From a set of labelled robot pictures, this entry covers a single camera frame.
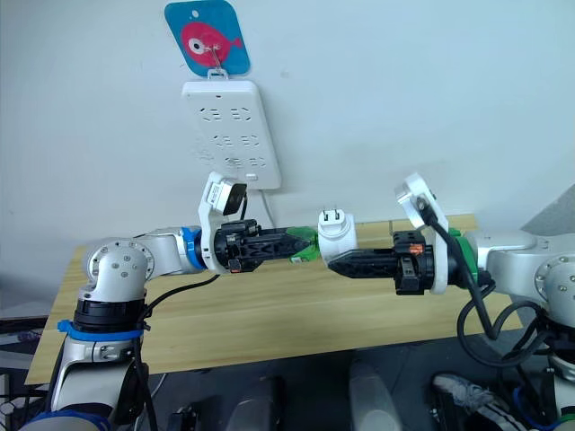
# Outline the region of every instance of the sneaker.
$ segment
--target sneaker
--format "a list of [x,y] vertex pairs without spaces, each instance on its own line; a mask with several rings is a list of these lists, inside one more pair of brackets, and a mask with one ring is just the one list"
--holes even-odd
[[501,404],[500,398],[493,392],[456,374],[436,374],[432,384],[439,391],[450,393],[456,406],[464,407],[471,412],[491,402]]

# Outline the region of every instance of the white power strip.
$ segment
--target white power strip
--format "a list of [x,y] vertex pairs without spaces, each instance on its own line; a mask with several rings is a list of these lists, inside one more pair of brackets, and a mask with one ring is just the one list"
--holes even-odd
[[203,135],[202,159],[213,170],[245,180],[249,189],[279,187],[278,160],[253,82],[191,81],[181,95]]

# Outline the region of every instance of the power plug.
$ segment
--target power plug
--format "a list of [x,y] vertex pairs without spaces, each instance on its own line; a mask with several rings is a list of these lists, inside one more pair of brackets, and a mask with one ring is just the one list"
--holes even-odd
[[358,247],[353,214],[341,209],[324,210],[317,223],[318,243],[323,262],[327,262],[345,251]]

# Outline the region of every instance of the blue card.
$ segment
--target blue card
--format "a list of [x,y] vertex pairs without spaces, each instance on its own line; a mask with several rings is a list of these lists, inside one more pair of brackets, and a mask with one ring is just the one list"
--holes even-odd
[[208,70],[217,68],[218,61],[229,75],[245,75],[250,69],[240,24],[228,2],[170,3],[164,14],[194,74],[208,76]]

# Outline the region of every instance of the wooden table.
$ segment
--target wooden table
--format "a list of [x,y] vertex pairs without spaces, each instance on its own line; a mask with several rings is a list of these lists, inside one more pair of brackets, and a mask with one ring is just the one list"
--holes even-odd
[[[450,225],[474,229],[472,215]],[[411,229],[406,221],[358,224],[360,247],[390,247],[391,232]],[[61,319],[72,319],[78,288],[86,277],[76,251],[52,307],[26,383],[49,381],[64,336]],[[147,285],[148,302],[175,288],[208,278],[159,277]],[[332,273],[321,261],[265,262],[253,273],[228,275],[214,284],[175,295],[148,319],[142,356],[151,373],[309,355],[354,347],[439,339],[456,334],[456,318],[469,300],[450,286],[445,295],[397,296],[390,279],[357,280]],[[506,295],[487,300],[493,318],[509,304]],[[520,328],[513,316],[506,329]],[[468,333],[481,331],[471,315]]]

